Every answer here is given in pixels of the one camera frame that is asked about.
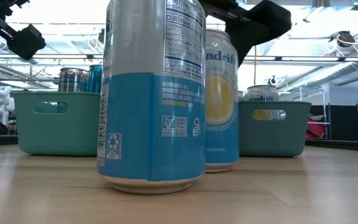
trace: lemon graphic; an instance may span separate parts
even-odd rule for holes
[[[206,121],[208,124],[223,124],[234,111],[234,90],[230,80],[221,73],[209,74],[206,78]]]
[[[254,119],[257,120],[270,120],[272,119],[272,115],[269,110],[255,110],[252,114]]]

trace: teal storage bin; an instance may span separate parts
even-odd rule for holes
[[[303,153],[311,103],[239,102],[240,155],[294,157]],[[282,110],[283,120],[257,120],[255,110]]]
[[[19,92],[14,99],[22,151],[45,156],[96,155],[99,93]]]

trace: table surface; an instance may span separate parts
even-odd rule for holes
[[[0,146],[0,223],[357,223],[358,152],[307,147],[297,158],[242,158],[191,189],[131,195],[106,187],[95,158]]]

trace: recycling symbol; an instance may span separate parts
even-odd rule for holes
[[[118,145],[119,145],[119,140],[117,134],[110,135],[108,139],[109,149],[113,149],[113,150],[118,149]]]

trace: white and blue can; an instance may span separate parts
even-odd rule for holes
[[[98,172],[135,194],[187,189],[205,172],[205,13],[197,0],[112,0]]]
[[[239,160],[238,56],[227,33],[206,31],[206,171],[224,172]]]

